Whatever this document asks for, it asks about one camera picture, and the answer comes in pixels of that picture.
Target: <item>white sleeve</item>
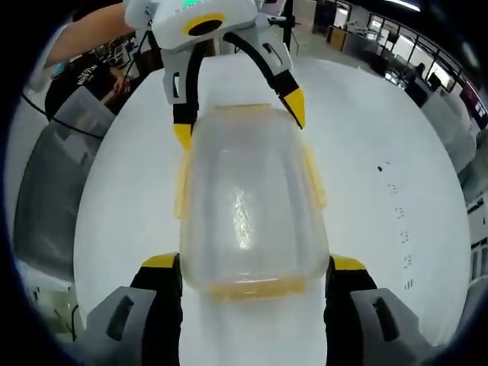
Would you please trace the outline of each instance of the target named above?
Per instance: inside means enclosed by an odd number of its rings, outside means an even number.
[[[44,48],[43,52],[40,54],[39,59],[37,60],[36,67],[34,68],[33,72],[30,74],[29,81],[27,82],[26,88],[29,88],[35,92],[39,92],[43,86],[48,82],[51,74],[53,73],[54,66],[46,68],[46,61],[51,49],[53,48],[54,43],[58,40],[61,33],[65,30],[68,24],[63,25],[60,27],[56,33],[53,34],[50,41]]]

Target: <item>black t-shirt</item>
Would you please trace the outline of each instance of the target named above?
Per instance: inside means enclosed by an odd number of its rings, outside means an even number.
[[[100,101],[113,89],[115,82],[110,66],[98,61],[94,55],[79,57],[51,82],[44,102],[47,118],[54,117],[80,86],[86,87]]]

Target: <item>cable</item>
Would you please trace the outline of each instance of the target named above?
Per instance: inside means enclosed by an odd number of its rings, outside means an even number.
[[[44,116],[46,116],[46,118],[49,120],[49,117],[47,116],[47,113],[45,111],[43,111],[42,109],[40,109],[38,106],[35,105],[35,103],[32,102],[32,100],[30,100],[24,93],[22,93],[22,98],[33,108],[35,109],[36,111],[38,111],[39,113],[43,114]],[[99,136],[99,135],[95,135],[93,133],[89,133],[89,132],[86,132],[84,130],[80,130],[79,128],[76,128],[76,127],[73,127],[73,126],[69,126],[66,122],[62,122],[61,120],[58,120],[56,117],[52,117],[51,120],[53,120],[54,122],[57,122],[58,124],[60,124],[61,126],[64,126],[70,130],[73,130],[75,132],[78,132],[78,133],[82,133],[86,136],[90,136],[90,137],[94,137],[95,139],[99,139],[99,140],[103,140],[104,138],[102,136]]]
[[[71,336],[73,338],[73,341],[76,340],[76,332],[75,332],[75,311],[78,309],[79,306],[76,305],[73,307],[73,310],[71,311]]]
[[[132,69],[132,66],[134,66],[134,63],[136,62],[135,54],[136,53],[140,53],[140,50],[141,50],[141,48],[143,48],[144,41],[146,40],[146,37],[147,37],[148,34],[149,34],[149,31],[146,30],[146,32],[143,35],[143,39],[139,43],[139,47],[137,47],[137,51],[134,53],[134,56],[132,57],[132,61],[130,61],[129,68],[125,72],[124,80],[122,81],[122,85],[125,84],[125,81],[127,80],[127,77],[129,75],[130,69]]]

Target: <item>white tabletop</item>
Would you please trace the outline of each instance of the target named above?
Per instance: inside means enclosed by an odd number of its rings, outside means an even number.
[[[391,289],[415,312],[431,343],[445,342],[464,306],[470,243],[461,188],[443,145],[420,109],[389,82],[327,61],[294,63],[306,100],[303,133],[315,150],[329,199],[323,217],[331,252],[361,260],[378,287]],[[178,250],[173,207],[182,148],[172,132],[163,75],[164,70],[151,74],[126,103],[83,192],[75,283],[84,314],[129,285],[146,259]],[[205,59],[200,75],[201,114],[216,103],[283,108],[246,56]],[[217,308],[185,286],[181,364],[215,364],[212,357],[224,351],[235,355],[236,364],[255,361],[249,351],[264,352],[259,332],[275,337],[266,345],[269,354],[277,350],[268,362],[303,363],[307,355],[310,364],[324,364],[322,286],[310,290],[304,302],[300,297],[267,302],[255,310],[259,315],[253,313],[255,304]],[[297,309],[307,315],[298,316]],[[259,332],[256,318],[263,323]],[[227,336],[227,329],[226,336],[219,331],[208,336],[216,324],[232,321],[239,324],[238,335]],[[205,344],[206,352],[187,351],[189,342]]]

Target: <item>green led light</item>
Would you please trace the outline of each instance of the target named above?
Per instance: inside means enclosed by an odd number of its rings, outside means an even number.
[[[198,2],[200,2],[200,0],[186,0],[186,2],[183,2],[183,6],[190,6]]]

